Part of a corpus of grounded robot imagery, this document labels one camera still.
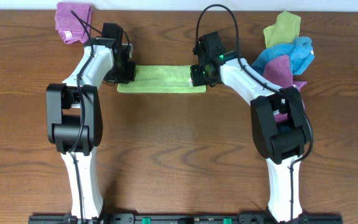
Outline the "green microfiber cloth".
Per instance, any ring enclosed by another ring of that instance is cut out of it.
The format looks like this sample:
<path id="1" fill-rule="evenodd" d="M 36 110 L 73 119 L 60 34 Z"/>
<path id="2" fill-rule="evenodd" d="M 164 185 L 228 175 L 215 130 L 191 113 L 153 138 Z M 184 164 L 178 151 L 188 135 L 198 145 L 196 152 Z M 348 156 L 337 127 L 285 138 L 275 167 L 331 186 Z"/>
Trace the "green microfiber cloth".
<path id="1" fill-rule="evenodd" d="M 190 65 L 137 65 L 135 79 L 118 84 L 119 93 L 204 93 L 206 86 L 193 86 Z"/>

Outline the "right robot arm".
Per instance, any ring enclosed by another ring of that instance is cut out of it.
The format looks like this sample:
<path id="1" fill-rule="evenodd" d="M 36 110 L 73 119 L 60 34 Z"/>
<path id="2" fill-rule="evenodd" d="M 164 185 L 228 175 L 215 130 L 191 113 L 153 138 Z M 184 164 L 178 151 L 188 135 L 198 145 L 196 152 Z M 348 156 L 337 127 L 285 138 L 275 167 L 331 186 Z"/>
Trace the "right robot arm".
<path id="1" fill-rule="evenodd" d="M 250 105 L 252 138 L 268 166 L 268 212 L 277 223 L 298 221 L 303 213 L 300 162 L 305 146 L 312 143 L 299 90 L 268 81 L 243 58 L 227 60 L 219 56 L 209 64 L 191 66 L 190 75 L 193 86 L 224 84 Z"/>

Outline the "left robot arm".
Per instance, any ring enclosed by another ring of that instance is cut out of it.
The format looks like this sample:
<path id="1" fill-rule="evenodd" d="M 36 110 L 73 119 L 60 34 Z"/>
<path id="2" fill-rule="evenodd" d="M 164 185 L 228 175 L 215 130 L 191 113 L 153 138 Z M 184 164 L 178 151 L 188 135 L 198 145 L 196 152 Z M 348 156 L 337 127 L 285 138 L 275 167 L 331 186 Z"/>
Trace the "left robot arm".
<path id="1" fill-rule="evenodd" d="M 128 83 L 135 76 L 132 44 L 96 37 L 83 47 L 74 71 L 46 89 L 47 136 L 60 153 L 70 181 L 72 208 L 68 223 L 99 223 L 103 198 L 98 186 L 96 153 L 103 136 L 98 90 L 111 78 Z"/>

